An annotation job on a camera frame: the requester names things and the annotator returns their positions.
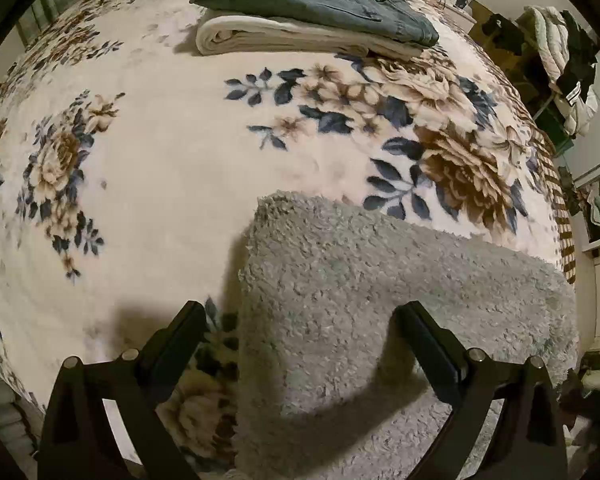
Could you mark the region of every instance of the screw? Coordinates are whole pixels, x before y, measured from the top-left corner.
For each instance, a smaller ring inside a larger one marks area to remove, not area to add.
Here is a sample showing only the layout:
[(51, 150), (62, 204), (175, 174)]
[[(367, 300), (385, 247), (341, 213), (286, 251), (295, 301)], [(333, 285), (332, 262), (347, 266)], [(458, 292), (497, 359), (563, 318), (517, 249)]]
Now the screw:
[(64, 363), (62, 363), (62, 366), (64, 366), (65, 368), (73, 368), (77, 364), (78, 364), (78, 358), (75, 355), (72, 355), (71, 357), (68, 357), (67, 359), (64, 360)]
[(124, 352), (122, 352), (122, 360), (123, 361), (133, 361), (140, 352), (135, 348), (128, 348)]
[(468, 354), (471, 361), (476, 361), (477, 363), (481, 363), (487, 357), (487, 354), (484, 353), (484, 350), (480, 350), (479, 348), (471, 348), (468, 351)]
[(529, 361), (531, 361), (531, 364), (536, 368), (544, 367), (544, 361), (542, 361), (542, 358), (538, 355), (531, 356), (531, 359), (529, 359)]

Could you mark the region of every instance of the black garment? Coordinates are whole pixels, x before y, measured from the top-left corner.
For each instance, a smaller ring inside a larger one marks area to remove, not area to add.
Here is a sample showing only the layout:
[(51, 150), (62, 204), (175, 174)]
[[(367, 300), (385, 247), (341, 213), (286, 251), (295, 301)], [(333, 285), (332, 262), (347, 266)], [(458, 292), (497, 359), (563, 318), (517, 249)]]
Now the black garment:
[(596, 77), (596, 67), (594, 65), (600, 47), (576, 23), (568, 10), (563, 10), (561, 15), (564, 18), (568, 32), (569, 60), (556, 84), (565, 99), (573, 106), (579, 96), (582, 96), (583, 100), (587, 99), (589, 87)]
[(493, 34), (496, 29), (500, 31), (493, 38), (493, 44), (516, 56), (522, 56), (522, 44), (525, 43), (524, 33), (502, 14), (492, 14), (489, 20), (482, 24), (482, 31), (487, 36)]

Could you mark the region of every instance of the folded blanket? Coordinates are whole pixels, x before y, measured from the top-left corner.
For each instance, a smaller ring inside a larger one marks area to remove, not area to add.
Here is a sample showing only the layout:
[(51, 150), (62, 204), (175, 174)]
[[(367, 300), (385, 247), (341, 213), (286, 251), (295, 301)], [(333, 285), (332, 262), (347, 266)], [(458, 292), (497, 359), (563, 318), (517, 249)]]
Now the folded blanket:
[(375, 34), (401, 43), (430, 47), (438, 33), (405, 0), (190, 0), (199, 6), (263, 18), (298, 22)]
[(204, 56), (225, 52), (300, 50), (362, 57), (375, 52), (391, 59), (407, 60), (422, 52), (422, 47), (417, 44), (399, 43), (374, 34), (216, 10), (208, 10), (198, 23), (196, 46)]
[(450, 413), (390, 329), (409, 300), (466, 348), (538, 354), (554, 384), (575, 365), (573, 288), (526, 254), (290, 193), (260, 201), (248, 250), (235, 443), (253, 480), (408, 475)]

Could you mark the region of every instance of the folded clothes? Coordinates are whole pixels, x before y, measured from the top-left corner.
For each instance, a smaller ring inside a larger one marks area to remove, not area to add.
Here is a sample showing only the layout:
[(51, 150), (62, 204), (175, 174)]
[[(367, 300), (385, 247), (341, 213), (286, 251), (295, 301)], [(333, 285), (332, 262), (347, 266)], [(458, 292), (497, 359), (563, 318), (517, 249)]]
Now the folded clothes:
[(399, 43), (375, 34), (218, 10), (208, 10), (198, 23), (196, 46), (203, 56), (226, 52), (304, 50), (362, 57), (375, 52), (391, 59), (406, 60), (422, 51), (420, 46)]
[(213, 10), (289, 18), (353, 32), (375, 34), (400, 43), (430, 47), (438, 33), (405, 0), (190, 0)]

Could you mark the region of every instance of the floral bedspread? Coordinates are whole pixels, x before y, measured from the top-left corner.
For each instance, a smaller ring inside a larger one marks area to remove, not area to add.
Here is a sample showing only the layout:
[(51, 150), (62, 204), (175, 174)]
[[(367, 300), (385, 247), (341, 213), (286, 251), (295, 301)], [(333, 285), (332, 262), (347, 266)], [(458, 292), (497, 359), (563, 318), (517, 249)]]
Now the floral bedspread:
[(199, 470), (230, 468), (235, 271), (278, 189), (480, 237), (573, 282), (542, 132), (434, 2), (408, 1), (440, 41), (403, 62), (202, 57), (188, 0), (65, 12), (0, 85), (1, 375), (44, 410), (65, 357), (114, 358), (208, 298), (209, 344), (158, 412)]

